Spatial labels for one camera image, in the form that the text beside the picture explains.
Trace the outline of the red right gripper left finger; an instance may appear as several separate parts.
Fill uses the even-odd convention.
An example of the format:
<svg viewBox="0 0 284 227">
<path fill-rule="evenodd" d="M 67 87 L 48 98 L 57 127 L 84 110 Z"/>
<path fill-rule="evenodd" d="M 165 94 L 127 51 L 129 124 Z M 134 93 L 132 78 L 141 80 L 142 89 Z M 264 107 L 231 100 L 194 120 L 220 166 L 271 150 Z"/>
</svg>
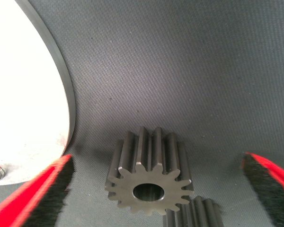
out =
<svg viewBox="0 0 284 227">
<path fill-rule="evenodd" d="M 0 227 L 54 227 L 73 174 L 72 155 L 52 162 L 0 203 Z"/>
</svg>

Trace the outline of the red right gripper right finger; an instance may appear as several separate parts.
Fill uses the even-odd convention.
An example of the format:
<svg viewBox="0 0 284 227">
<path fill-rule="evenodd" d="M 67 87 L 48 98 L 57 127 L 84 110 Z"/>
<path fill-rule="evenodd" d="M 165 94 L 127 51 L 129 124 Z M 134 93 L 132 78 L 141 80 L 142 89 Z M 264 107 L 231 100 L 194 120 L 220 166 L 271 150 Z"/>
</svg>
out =
<svg viewBox="0 0 284 227">
<path fill-rule="evenodd" d="M 275 227 L 284 227 L 284 169 L 271 160 L 247 152 L 244 175 Z"/>
</svg>

